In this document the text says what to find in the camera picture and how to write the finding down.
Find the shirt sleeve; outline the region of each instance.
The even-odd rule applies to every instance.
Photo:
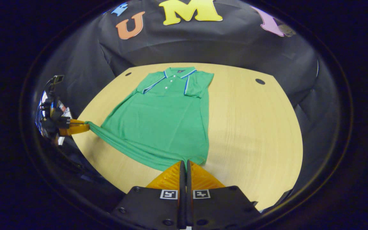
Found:
[[[214,77],[213,73],[196,71],[187,77],[184,95],[200,97],[202,92],[208,88]]]
[[[164,78],[164,72],[149,73],[137,86],[137,92],[145,94]]]

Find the green polo shirt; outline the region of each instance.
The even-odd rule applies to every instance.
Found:
[[[100,127],[86,123],[117,150],[154,169],[164,171],[180,160],[203,164],[213,76],[194,67],[150,73]]]

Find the orange letter u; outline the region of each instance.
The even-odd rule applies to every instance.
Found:
[[[135,28],[132,31],[127,31],[127,22],[129,21],[129,19],[121,21],[119,24],[117,24],[116,28],[117,32],[119,33],[119,38],[129,39],[138,35],[143,29],[143,14],[144,11],[133,15],[132,19],[134,19]]]

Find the letter m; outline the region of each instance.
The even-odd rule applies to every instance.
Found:
[[[181,20],[176,17],[175,13],[180,15],[184,20],[190,21],[195,11],[197,15],[195,19],[198,21],[222,21],[222,17],[217,14],[214,0],[191,0],[185,4],[178,0],[167,0],[159,4],[164,7],[165,21],[164,25],[172,25],[179,23]]]

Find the blue stripe trim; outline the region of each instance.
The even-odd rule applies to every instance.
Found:
[[[193,71],[191,71],[190,73],[185,74],[185,75],[184,75],[184,76],[182,76],[181,78],[187,77],[187,76],[189,76],[190,74],[193,74],[195,71],[197,71],[197,70],[193,70]]]
[[[188,86],[188,81],[190,80],[190,76],[188,75],[187,77],[187,81],[185,83],[185,89],[184,89],[184,95],[187,93],[187,86]]]
[[[164,77],[162,77],[160,80],[158,80],[156,83],[152,84],[151,86],[143,89],[143,94],[147,93],[149,90],[151,90],[155,85],[157,85],[157,83],[161,82],[161,80],[163,80],[164,78],[167,78],[165,75]]]

